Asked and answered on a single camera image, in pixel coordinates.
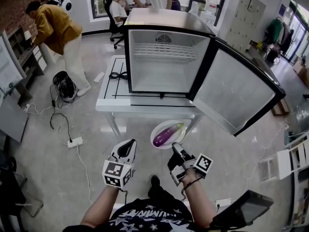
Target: table leg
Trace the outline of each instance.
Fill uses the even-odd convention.
[[[197,126],[197,124],[202,119],[202,117],[203,117],[203,115],[195,115],[194,116],[194,118],[191,120],[191,123],[189,124],[189,126],[187,127],[187,129],[185,131],[185,135],[184,135],[183,139],[181,140],[181,142],[179,144],[183,143],[185,137],[193,131],[193,129]]]
[[[115,121],[115,118],[114,116],[112,115],[112,113],[104,113],[112,131],[115,133],[115,136],[118,140],[118,142],[122,142],[122,138],[121,138],[121,134],[120,134],[120,131],[119,131],[119,128],[116,124],[116,121]]]

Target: man in yellow jacket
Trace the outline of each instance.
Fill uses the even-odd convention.
[[[64,56],[66,71],[78,88],[77,96],[86,94],[91,89],[87,81],[82,59],[79,54],[82,27],[70,20],[68,14],[56,5],[42,5],[39,1],[31,2],[26,14],[35,20],[38,35],[34,43],[45,43],[54,52]]]

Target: wire rack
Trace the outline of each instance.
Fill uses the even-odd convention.
[[[137,43],[134,45],[136,56],[160,56],[186,60],[196,59],[191,46],[166,44],[166,43]]]

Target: lamp shade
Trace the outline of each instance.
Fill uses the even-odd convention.
[[[27,30],[26,32],[24,32],[25,35],[25,40],[27,41],[28,39],[31,38],[31,33],[29,32],[29,30]]]

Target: white table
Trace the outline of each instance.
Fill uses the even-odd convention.
[[[123,139],[115,122],[115,116],[190,119],[191,123],[186,129],[185,136],[202,119],[204,114],[185,95],[167,94],[160,99],[159,94],[133,94],[129,93],[127,80],[109,79],[111,72],[125,71],[125,56],[113,56],[105,72],[96,104],[96,110],[104,113],[119,142]]]

